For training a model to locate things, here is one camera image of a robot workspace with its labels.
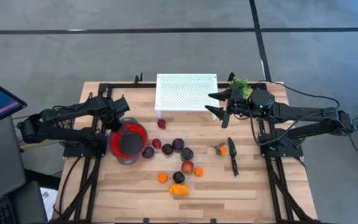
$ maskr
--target knife blade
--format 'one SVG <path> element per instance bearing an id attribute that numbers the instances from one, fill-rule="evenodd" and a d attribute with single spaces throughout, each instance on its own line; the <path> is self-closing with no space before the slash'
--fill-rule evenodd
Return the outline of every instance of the knife blade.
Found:
<path id="1" fill-rule="evenodd" d="M 236 155 L 237 155 L 236 146 L 234 145 L 234 142 L 230 137 L 228 137 L 227 143 L 229 144 L 229 152 L 231 156 L 231 166 L 233 168 L 233 173 L 235 177 L 238 177 L 240 176 L 240 174 L 236 162 Z"/>

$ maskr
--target wooden tabletop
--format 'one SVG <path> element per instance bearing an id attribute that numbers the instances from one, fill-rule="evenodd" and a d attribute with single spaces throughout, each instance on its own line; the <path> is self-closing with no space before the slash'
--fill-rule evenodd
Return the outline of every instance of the wooden tabletop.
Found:
<path id="1" fill-rule="evenodd" d="M 84 102 L 90 92 L 97 95 L 99 84 L 86 82 L 80 101 Z M 267 87 L 277 102 L 288 104 L 284 87 L 271 83 Z M 204 175 L 186 175 L 185 184 L 190 187 L 190 194 L 173 196 L 168 189 L 173 183 L 172 174 L 181 168 L 179 153 L 166 157 L 157 149 L 152 159 L 141 157 L 135 164 L 125 166 L 108 152 L 101 161 L 92 222 L 142 222 L 143 218 L 162 223 L 209 222 L 211 218 L 216 218 L 218 223 L 275 221 L 265 160 L 252 138 L 249 119 L 239 121 L 232 116 L 229 127 L 222 129 L 221 122 L 212 121 L 211 114 L 207 112 L 163 112 L 167 128 L 162 130 L 157 126 L 154 111 L 154 88 L 114 89 L 112 98 L 116 100 L 123 94 L 131 108 L 125 117 L 134 117 L 146 128 L 149 144 L 153 138 L 161 139 L 162 144 L 171 144 L 175 138 L 184 139 L 186 147 L 195 152 L 195 167 L 202 167 Z M 77 118 L 74 127 L 81 129 L 90 126 L 91 122 L 90 116 Z M 287 128 L 290 124 L 279 124 L 277 127 Z M 208 147 L 227 142 L 227 137 L 233 139 L 237 149 L 240 173 L 237 178 L 233 175 L 230 156 L 217 156 L 214 149 Z M 75 160 L 70 158 L 65 162 L 56 208 L 63 180 Z M 81 159 L 68 179 L 64 208 L 78 192 L 83 163 L 84 159 Z M 283 164 L 290 193 L 306 214 L 317 218 L 305 168 L 293 158 L 283 158 Z M 168 181 L 164 184 L 157 180 L 161 172 L 168 174 Z M 281 194 L 279 197 L 282 217 L 285 218 Z M 85 217 L 87 204 L 88 194 L 83 202 L 82 218 Z"/>

